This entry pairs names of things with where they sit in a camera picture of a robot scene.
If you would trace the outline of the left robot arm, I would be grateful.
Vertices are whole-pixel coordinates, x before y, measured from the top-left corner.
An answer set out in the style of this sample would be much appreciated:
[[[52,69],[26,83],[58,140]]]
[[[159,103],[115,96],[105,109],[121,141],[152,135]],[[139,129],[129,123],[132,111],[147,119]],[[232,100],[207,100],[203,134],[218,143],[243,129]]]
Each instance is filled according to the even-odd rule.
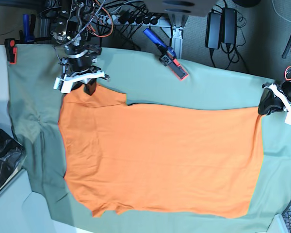
[[[291,35],[282,53],[283,59],[289,51],[291,52]],[[283,82],[265,83],[262,88],[258,113],[267,116],[275,112],[286,112],[287,116],[291,117],[291,66],[285,69]]]

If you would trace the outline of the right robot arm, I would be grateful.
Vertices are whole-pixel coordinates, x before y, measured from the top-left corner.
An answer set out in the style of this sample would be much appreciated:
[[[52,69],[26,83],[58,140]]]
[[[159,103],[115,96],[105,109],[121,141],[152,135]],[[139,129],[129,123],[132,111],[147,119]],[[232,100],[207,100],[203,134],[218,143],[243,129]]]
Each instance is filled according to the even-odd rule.
[[[51,35],[57,43],[53,47],[63,48],[65,55],[59,59],[61,75],[55,79],[53,89],[68,94],[84,85],[87,95],[94,94],[97,79],[109,76],[95,65],[102,48],[90,44],[94,34],[92,22],[103,9],[104,1],[63,0],[61,1],[56,28]]]

